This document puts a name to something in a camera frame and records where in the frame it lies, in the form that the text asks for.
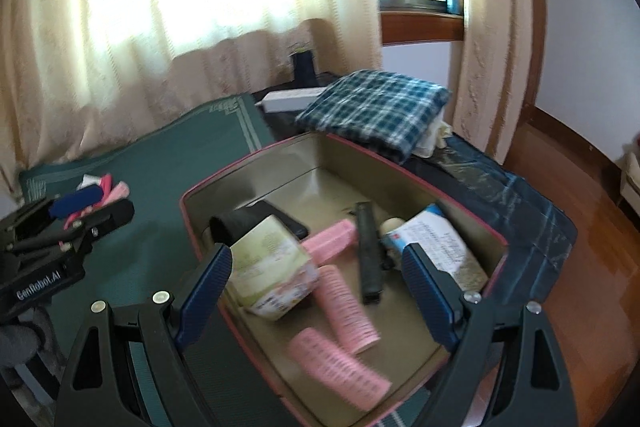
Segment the grey gloved left hand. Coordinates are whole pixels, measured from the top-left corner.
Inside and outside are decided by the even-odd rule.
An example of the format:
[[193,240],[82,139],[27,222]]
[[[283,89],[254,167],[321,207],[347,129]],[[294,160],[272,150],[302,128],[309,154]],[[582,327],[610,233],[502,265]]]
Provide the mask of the grey gloved left hand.
[[50,315],[43,307],[30,308],[9,324],[1,326],[1,368],[26,364],[40,355],[47,370],[59,381],[66,358],[56,340]]

